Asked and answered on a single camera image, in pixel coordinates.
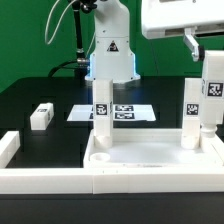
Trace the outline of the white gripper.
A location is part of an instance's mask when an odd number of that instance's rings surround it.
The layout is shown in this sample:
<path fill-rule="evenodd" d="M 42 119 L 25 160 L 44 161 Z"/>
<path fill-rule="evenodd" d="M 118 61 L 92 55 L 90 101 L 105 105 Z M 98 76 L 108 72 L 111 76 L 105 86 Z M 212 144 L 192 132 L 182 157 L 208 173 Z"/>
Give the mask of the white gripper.
<path fill-rule="evenodd" d="M 141 30 L 147 39 L 183 36 L 194 62 L 205 50 L 196 34 L 224 31 L 224 0 L 142 0 Z"/>

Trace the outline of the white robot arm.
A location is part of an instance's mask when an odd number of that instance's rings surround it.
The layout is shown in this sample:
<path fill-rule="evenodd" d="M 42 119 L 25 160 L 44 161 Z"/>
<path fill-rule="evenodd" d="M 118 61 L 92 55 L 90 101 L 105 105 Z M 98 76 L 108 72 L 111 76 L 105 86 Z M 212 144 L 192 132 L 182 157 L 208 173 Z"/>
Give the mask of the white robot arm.
<path fill-rule="evenodd" d="M 115 83 L 138 80 L 135 54 L 130 49 L 130 13 L 120 0 L 96 0 L 95 50 L 90 55 L 88 81 Z M 224 0 L 142 0 L 141 32 L 147 39 L 181 36 L 199 61 L 203 51 L 197 34 L 224 31 Z"/>

